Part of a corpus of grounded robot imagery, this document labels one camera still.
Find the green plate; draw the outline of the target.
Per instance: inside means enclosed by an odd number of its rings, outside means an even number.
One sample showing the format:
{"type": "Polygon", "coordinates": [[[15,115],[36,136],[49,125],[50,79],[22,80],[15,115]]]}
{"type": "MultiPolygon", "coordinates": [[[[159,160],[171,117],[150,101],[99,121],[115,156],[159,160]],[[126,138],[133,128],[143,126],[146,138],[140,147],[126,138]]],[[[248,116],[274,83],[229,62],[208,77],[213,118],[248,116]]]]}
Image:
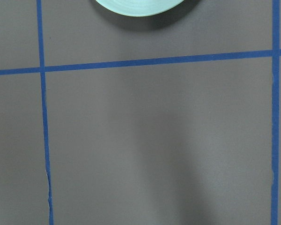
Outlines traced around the green plate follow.
{"type": "Polygon", "coordinates": [[[119,15],[145,17],[166,12],[183,0],[97,0],[107,10],[119,15]]]}

